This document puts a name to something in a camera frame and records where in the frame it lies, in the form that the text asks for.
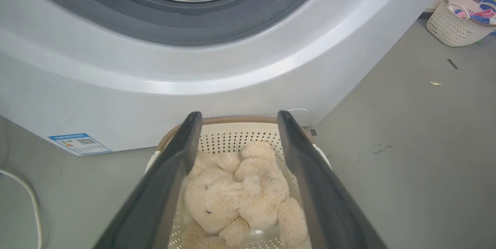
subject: plush toy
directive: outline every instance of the plush toy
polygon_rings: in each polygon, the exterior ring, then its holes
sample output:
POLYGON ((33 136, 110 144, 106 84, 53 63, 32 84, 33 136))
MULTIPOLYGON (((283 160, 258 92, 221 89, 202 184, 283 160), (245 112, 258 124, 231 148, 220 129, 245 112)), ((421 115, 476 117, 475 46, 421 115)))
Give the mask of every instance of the plush toy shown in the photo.
POLYGON ((275 153, 270 144, 254 141, 241 151, 244 160, 234 173, 234 179, 243 182, 253 176, 260 178, 260 198, 241 205, 239 215, 251 229, 267 230, 279 223, 281 244, 299 247, 308 236, 305 214, 299 203, 289 197, 289 187, 275 166, 275 153))
POLYGON ((238 166, 236 154, 196 157, 184 191, 186 209, 194 219, 181 235, 185 249, 237 247, 250 234, 238 209, 259 198, 260 179, 250 175, 234 181, 238 166))

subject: white plastic basket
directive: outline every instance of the white plastic basket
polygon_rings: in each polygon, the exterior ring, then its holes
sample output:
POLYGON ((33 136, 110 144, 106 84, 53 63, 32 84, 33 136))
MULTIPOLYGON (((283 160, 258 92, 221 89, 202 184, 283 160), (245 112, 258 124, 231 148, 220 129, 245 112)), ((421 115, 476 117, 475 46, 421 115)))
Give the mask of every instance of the white plastic basket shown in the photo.
POLYGON ((496 29, 496 25, 480 23, 468 17, 470 13, 482 11, 480 4, 496 10, 490 3, 479 3, 477 0, 442 0, 425 25, 427 30, 447 46, 467 46, 487 36, 496 29), (460 18, 453 11, 461 9, 466 18, 460 18))
MULTIPOLYGON (((177 127, 171 130, 160 142, 157 151, 151 157, 146 170, 151 166, 156 157, 165 148, 167 143, 174 136, 177 127)), ((301 203, 300 192, 296 178, 286 166, 284 154, 279 137, 279 129, 275 118, 252 118, 252 117, 234 117, 234 118, 206 118, 203 120, 201 128, 198 152, 210 152, 215 154, 237 153, 246 143, 250 141, 266 141, 276 153, 277 166, 281 173, 288 181, 290 187, 290 196, 301 203)), ((317 151, 321 154, 326 163, 330 166, 327 157, 314 144, 317 151)), ((172 225, 172 231, 169 238, 168 249, 184 249, 181 246, 181 230, 185 224, 191 220, 184 205, 183 187, 179 194, 179 202, 176 207, 176 215, 172 225)), ((311 249, 310 239, 300 247, 301 249, 311 249)), ((283 249, 279 240, 278 226, 267 231, 252 230, 245 244, 239 246, 240 249, 283 249)))

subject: gray floor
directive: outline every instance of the gray floor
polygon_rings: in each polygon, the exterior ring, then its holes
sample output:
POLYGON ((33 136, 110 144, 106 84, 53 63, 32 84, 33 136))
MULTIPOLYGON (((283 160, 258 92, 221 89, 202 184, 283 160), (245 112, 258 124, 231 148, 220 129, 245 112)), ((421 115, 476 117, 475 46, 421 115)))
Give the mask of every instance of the gray floor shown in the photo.
MULTIPOLYGON (((496 37, 448 48, 415 23, 313 127, 390 248, 494 248, 495 58, 496 37)), ((0 118, 0 167, 34 187, 50 249, 90 249, 153 151, 76 157, 0 118)), ((0 194, 0 248, 35 248, 29 196, 5 176, 0 194)))

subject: white washing machine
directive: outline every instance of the white washing machine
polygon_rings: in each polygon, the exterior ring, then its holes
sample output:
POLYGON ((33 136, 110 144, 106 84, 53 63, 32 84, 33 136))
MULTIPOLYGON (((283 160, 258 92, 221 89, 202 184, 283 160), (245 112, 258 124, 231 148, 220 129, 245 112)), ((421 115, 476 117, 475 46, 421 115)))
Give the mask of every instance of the white washing machine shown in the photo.
POLYGON ((316 124, 430 1, 0 0, 0 115, 76 155, 191 111, 316 124))

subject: white cable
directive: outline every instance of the white cable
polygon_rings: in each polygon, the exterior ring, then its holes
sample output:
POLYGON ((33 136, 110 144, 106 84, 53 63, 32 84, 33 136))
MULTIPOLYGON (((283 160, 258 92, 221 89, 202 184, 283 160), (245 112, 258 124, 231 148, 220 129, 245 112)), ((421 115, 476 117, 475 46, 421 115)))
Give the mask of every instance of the white cable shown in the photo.
POLYGON ((9 173, 5 170, 0 169, 0 173, 3 173, 4 175, 7 175, 14 179, 15 181, 19 182, 24 188, 29 193, 29 196, 31 197, 31 201, 33 203, 33 210, 34 210, 34 218, 36 219, 36 229, 38 230, 38 249, 42 249, 42 235, 41 235, 41 220, 40 220, 40 207, 38 206, 38 201, 36 200, 36 195, 34 194, 33 189, 30 187, 29 184, 27 184, 24 180, 20 179, 17 175, 13 175, 12 173, 9 173))

